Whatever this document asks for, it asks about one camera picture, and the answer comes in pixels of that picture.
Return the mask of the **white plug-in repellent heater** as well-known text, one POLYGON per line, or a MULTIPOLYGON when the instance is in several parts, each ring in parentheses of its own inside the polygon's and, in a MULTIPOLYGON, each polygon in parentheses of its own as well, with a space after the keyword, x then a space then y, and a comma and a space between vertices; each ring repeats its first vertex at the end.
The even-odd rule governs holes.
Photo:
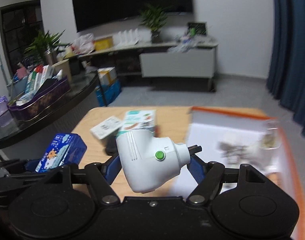
POLYGON ((157 138, 146 129, 131 130, 116 139, 125 178, 135 193, 155 191, 178 176, 201 146, 188 147, 169 137, 157 138))

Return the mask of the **black round table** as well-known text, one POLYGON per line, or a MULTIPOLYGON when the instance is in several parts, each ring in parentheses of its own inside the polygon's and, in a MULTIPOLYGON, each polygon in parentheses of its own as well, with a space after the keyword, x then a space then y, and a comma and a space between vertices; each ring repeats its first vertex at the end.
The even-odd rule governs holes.
POLYGON ((7 113, 9 124, 0 125, 0 161, 41 158, 57 133, 71 133, 89 110, 99 106, 96 73, 72 77, 71 89, 32 120, 21 122, 7 113))

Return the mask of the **large plant steel pot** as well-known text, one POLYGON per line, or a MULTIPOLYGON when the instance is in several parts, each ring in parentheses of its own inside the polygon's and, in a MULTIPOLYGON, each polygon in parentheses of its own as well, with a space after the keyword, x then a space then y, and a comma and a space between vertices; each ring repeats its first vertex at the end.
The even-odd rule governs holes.
POLYGON ((60 41, 63 34, 64 31, 55 34, 51 34, 50 31, 46 33, 39 31, 34 41, 25 49, 24 54, 44 65, 49 64, 50 59, 56 58, 59 53, 63 52, 60 47, 67 45, 60 41))

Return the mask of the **black green display box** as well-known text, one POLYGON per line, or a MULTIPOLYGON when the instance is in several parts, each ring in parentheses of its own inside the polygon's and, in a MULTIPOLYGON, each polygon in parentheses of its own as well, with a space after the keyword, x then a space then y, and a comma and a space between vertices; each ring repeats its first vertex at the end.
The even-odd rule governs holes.
POLYGON ((203 35, 207 36, 207 23, 206 22, 188 22, 188 33, 191 36, 203 35))

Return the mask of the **teal bandage box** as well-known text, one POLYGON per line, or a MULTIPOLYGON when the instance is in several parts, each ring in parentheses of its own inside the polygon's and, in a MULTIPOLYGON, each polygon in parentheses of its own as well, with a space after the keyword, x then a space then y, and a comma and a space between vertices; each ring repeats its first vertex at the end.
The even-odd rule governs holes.
POLYGON ((117 135, 127 133, 131 130, 146 129, 155 133, 156 111, 155 110, 132 110, 124 115, 122 126, 117 135))

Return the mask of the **blue floss pick box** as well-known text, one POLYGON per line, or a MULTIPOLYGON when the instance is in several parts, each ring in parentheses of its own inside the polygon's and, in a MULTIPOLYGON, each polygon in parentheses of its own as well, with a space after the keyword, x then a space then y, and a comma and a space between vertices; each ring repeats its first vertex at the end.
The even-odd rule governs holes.
POLYGON ((69 164, 79 165, 86 150, 87 146, 80 135, 56 134, 36 166, 35 172, 44 173, 69 164))

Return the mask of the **orange white shoebox lid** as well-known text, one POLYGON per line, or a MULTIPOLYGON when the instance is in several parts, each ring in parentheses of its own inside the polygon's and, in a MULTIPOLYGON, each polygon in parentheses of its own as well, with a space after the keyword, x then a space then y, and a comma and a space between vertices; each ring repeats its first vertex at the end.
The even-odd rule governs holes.
POLYGON ((291 237, 305 239, 305 197, 295 161, 284 131, 279 127, 281 145, 260 148, 268 121, 277 121, 250 108, 174 107, 169 137, 189 146, 202 146, 203 161, 217 161, 228 168, 251 164, 289 194, 299 206, 299 221, 291 237))

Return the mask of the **white plastic bag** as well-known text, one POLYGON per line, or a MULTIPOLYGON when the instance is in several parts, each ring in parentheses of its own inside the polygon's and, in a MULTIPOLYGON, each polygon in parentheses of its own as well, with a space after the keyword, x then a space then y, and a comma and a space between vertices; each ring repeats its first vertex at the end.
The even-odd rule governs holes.
POLYGON ((78 37, 72 43, 72 49, 75 54, 89 54, 95 50, 93 33, 85 34, 78 37))

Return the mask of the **blue curtain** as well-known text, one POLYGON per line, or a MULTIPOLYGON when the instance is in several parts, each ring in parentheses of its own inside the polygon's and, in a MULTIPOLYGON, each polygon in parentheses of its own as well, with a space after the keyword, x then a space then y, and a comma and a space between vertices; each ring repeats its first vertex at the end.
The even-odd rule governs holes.
POLYGON ((293 112, 305 137, 305 0, 274 0, 274 39, 266 86, 293 112))

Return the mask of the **potted plant on cabinet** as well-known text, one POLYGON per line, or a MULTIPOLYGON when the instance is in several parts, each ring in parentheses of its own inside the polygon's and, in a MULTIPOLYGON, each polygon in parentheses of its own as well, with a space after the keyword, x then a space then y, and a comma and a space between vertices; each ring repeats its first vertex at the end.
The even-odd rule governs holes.
POLYGON ((161 29, 167 22, 166 10, 168 7, 146 4, 146 8, 140 11, 141 25, 150 29, 151 43, 162 43, 161 29))

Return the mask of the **white small carton box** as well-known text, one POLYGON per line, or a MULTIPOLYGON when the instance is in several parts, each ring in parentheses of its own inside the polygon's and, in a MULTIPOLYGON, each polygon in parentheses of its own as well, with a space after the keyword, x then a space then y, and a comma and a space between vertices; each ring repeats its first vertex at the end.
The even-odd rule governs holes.
POLYGON ((110 116, 101 123, 97 124, 90 129, 90 133, 98 140, 104 140, 112 135, 116 135, 122 126, 122 121, 115 117, 110 116))

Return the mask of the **blue storage crate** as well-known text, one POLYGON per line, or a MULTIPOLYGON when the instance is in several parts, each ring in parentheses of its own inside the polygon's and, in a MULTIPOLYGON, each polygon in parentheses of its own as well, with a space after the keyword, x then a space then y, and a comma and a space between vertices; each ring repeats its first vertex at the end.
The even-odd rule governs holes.
POLYGON ((122 91, 121 83, 119 80, 116 80, 110 86, 102 85, 102 87, 103 87, 104 95, 102 95, 102 92, 101 92, 99 86, 97 86, 95 88, 96 97, 97 97, 100 107, 105 106, 103 98, 105 98, 107 105, 109 105, 110 103, 112 103, 116 100, 116 98, 119 96, 119 94, 122 91))

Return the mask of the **yellow box on cabinet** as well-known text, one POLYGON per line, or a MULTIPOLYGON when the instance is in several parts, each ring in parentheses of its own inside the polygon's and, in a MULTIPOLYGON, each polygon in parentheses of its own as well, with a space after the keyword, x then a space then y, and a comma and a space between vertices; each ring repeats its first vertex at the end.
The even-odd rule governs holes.
POLYGON ((113 37, 108 36, 108 37, 96 39, 94 41, 94 45, 96 51, 112 48, 114 46, 113 37))

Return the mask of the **light wooden side table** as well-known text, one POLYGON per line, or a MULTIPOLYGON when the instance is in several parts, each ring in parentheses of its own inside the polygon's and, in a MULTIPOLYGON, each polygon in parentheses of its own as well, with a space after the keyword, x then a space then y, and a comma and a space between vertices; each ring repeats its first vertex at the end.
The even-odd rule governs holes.
POLYGON ((105 143, 91 129, 110 117, 119 118, 123 124, 114 137, 122 170, 112 183, 120 198, 188 198, 197 187, 191 175, 197 167, 188 148, 201 146, 197 156, 205 163, 216 161, 238 168, 240 161, 229 161, 224 155, 226 142, 244 146, 245 163, 277 183, 293 199, 300 198, 300 180, 283 130, 275 118, 254 109, 97 107, 88 111, 73 130, 87 147, 79 167, 108 160, 105 143))

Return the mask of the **purple decorative tin box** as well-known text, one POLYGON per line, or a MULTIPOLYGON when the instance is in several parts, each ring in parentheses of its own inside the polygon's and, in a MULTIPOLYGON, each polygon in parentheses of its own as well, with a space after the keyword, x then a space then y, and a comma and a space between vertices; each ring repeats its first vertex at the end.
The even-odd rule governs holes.
POLYGON ((71 86, 66 76, 61 80, 47 79, 31 100, 20 106, 17 106, 16 103, 9 103, 8 109, 18 121, 28 122, 50 108, 70 89, 71 86))

